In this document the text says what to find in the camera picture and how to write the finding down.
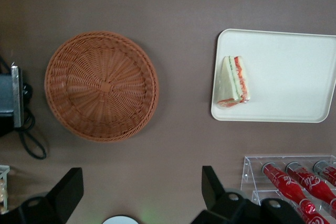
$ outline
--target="round wicker basket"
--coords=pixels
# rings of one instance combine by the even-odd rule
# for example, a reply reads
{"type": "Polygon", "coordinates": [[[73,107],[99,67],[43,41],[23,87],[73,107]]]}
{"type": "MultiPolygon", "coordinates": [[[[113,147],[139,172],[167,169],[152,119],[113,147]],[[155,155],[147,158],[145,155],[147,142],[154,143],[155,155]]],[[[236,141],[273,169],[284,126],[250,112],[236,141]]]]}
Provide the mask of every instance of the round wicker basket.
{"type": "Polygon", "coordinates": [[[140,131],[159,98],[146,53],[108,31],[83,33],[61,45],[49,62],[45,91],[61,124],[96,142],[120,141],[140,131]]]}

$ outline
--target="red bottle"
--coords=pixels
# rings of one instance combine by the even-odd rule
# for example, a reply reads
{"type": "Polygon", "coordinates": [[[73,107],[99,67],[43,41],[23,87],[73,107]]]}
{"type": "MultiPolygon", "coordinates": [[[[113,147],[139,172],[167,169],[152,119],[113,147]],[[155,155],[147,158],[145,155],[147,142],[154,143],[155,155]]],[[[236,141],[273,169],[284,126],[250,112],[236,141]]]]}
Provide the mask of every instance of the red bottle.
{"type": "Polygon", "coordinates": [[[286,166],[286,173],[303,186],[312,196],[328,203],[336,209],[336,195],[332,193],[329,186],[320,180],[313,173],[307,171],[298,162],[289,163],[286,166]]]}
{"type": "Polygon", "coordinates": [[[329,165],[326,161],[316,162],[313,171],[329,181],[333,186],[336,186],[336,168],[329,165]]]}
{"type": "Polygon", "coordinates": [[[330,224],[318,212],[313,212],[311,214],[308,214],[302,211],[300,208],[298,208],[297,211],[306,224],[330,224]]]}
{"type": "Polygon", "coordinates": [[[276,188],[288,199],[294,201],[300,208],[311,214],[315,211],[314,204],[306,198],[301,187],[286,173],[274,167],[275,163],[266,163],[262,167],[263,173],[275,185],[276,188]]]}

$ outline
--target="brown table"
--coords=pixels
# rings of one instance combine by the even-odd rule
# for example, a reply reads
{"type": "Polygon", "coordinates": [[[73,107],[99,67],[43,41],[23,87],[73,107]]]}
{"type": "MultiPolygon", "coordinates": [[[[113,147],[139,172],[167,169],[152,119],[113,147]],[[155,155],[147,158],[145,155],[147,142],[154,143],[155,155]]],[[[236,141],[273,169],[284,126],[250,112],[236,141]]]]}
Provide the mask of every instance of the brown table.
{"type": "Polygon", "coordinates": [[[187,224],[205,208],[202,165],[239,188],[245,155],[332,154],[335,102],[318,124],[219,122],[210,114],[215,48],[227,28],[336,34],[335,0],[0,0],[1,54],[34,87],[34,135],[48,158],[29,157],[11,133],[0,163],[11,166],[9,205],[49,191],[82,167],[85,195],[69,224],[124,214],[141,224],[187,224]],[[134,137],[97,144],[76,137],[51,113],[44,75],[56,49],[84,31],[108,30],[137,42],[153,61],[160,100],[134,137]]]}

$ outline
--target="black cable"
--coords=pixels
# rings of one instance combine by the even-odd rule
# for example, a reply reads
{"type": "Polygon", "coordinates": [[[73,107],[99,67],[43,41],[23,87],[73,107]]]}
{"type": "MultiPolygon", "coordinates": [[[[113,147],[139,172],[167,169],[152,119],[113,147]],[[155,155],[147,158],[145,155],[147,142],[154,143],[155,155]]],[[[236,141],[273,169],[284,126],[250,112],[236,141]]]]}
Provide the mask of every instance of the black cable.
{"type": "Polygon", "coordinates": [[[28,108],[24,108],[24,111],[27,113],[27,118],[25,119],[24,121],[24,125],[29,123],[30,122],[30,125],[28,127],[20,127],[20,128],[17,128],[15,129],[18,133],[19,133],[19,137],[20,137],[20,140],[21,140],[21,143],[24,147],[24,149],[27,151],[27,153],[32,156],[33,158],[36,158],[36,159],[39,159],[39,160],[43,160],[47,157],[47,152],[45,150],[45,148],[41,145],[41,143],[36,139],[34,138],[30,133],[29,131],[34,127],[35,125],[35,117],[34,115],[32,114],[32,112],[28,109],[28,108]],[[33,151],[31,151],[26,143],[26,139],[25,139],[25,134],[27,135],[27,137],[33,142],[36,144],[36,146],[38,148],[40,148],[40,150],[42,151],[42,155],[41,156],[38,156],[36,155],[33,151]]]}

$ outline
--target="acrylic stand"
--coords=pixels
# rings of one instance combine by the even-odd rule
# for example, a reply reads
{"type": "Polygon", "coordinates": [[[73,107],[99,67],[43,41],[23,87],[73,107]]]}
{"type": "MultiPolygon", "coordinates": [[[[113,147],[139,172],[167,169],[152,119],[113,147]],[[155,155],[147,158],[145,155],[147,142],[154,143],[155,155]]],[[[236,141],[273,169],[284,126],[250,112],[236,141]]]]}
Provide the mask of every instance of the acrylic stand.
{"type": "MultiPolygon", "coordinates": [[[[336,165],[336,157],[334,156],[269,156],[269,157],[245,157],[244,168],[240,189],[243,191],[247,198],[253,203],[261,204],[265,198],[281,198],[288,202],[289,199],[284,197],[279,190],[272,184],[272,182],[262,173],[262,167],[267,162],[273,162],[278,165],[282,171],[290,162],[299,162],[301,165],[308,168],[312,173],[313,165],[320,160],[325,160],[331,165],[336,165]]],[[[325,181],[331,188],[332,192],[336,194],[336,188],[329,182],[325,181]]],[[[315,206],[316,211],[323,215],[327,221],[336,224],[336,220],[324,211],[321,206],[321,201],[312,197],[305,189],[302,188],[306,197],[311,200],[315,206]]]]}

